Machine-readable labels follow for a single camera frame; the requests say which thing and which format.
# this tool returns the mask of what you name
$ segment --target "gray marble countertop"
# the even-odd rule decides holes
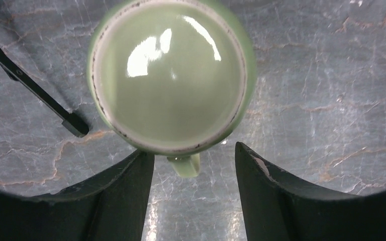
[[[87,47],[121,0],[0,0],[0,46],[91,126],[82,139],[0,68],[0,189],[56,193],[133,148],[111,132],[85,79]],[[222,0],[250,34],[254,99],[240,127],[178,178],[157,157],[143,240],[246,240],[234,167],[242,141],[313,183],[354,194],[386,188],[386,0]]]

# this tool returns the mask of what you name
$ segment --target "mug handle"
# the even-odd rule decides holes
[[[183,178],[197,177],[201,170],[199,153],[188,157],[167,157],[175,172]]]

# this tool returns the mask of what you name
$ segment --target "mug rim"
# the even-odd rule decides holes
[[[95,61],[96,57],[98,58],[100,50],[103,48],[103,44],[99,44],[100,41],[104,41],[106,31],[110,25],[119,24],[121,20],[117,20],[118,17],[123,16],[124,14],[128,14],[134,12],[135,10],[139,10],[142,6],[152,5],[152,4],[187,4],[189,7],[194,7],[198,11],[202,12],[206,16],[208,16],[211,20],[213,20],[219,27],[225,30],[226,37],[228,37],[233,44],[233,48],[236,51],[237,61],[240,67],[240,86],[237,95],[237,100],[235,102],[234,108],[231,110],[230,115],[227,120],[215,128],[216,131],[212,132],[211,135],[207,136],[206,139],[202,140],[200,143],[194,143],[190,145],[185,145],[182,148],[171,148],[171,147],[163,147],[159,145],[153,145],[150,143],[144,142],[144,139],[141,137],[135,137],[134,135],[129,134],[130,130],[124,124],[118,122],[112,122],[111,115],[107,113],[106,108],[103,107],[102,102],[100,101],[100,94],[98,93],[99,89],[99,78],[95,78],[94,75],[99,73],[100,70],[95,70],[94,68],[99,66]],[[132,146],[144,150],[149,151],[155,154],[165,155],[169,157],[180,157],[192,155],[194,153],[201,152],[206,150],[210,146],[222,141],[226,138],[233,128],[238,124],[239,116],[243,116],[242,107],[245,105],[245,101],[247,101],[247,85],[248,85],[248,63],[245,56],[244,46],[241,41],[238,39],[237,33],[226,21],[226,19],[221,16],[213,6],[202,3],[198,0],[132,0],[118,6],[115,6],[111,9],[105,17],[100,22],[99,26],[94,31],[94,35],[92,37],[92,41],[90,44],[90,50],[88,54],[88,64],[87,64],[87,80],[88,85],[90,87],[90,91],[92,93],[94,102],[96,104],[97,109],[99,110],[101,118],[105,121],[105,123],[111,127],[117,134],[119,134],[125,141],[127,141]]]

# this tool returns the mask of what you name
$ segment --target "mug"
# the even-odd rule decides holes
[[[94,31],[87,81],[103,121],[129,144],[166,156],[181,177],[239,124],[256,60],[236,16],[215,0],[130,0]]]

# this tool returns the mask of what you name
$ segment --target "countertop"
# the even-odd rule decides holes
[[[120,0],[0,0],[0,46],[91,126],[79,139],[0,68],[0,189],[56,193],[134,151],[89,93],[89,40]],[[258,82],[239,128],[202,154],[197,178],[157,157],[143,240],[246,240],[234,167],[242,141],[313,183],[386,188],[386,0],[222,0],[249,33]]]

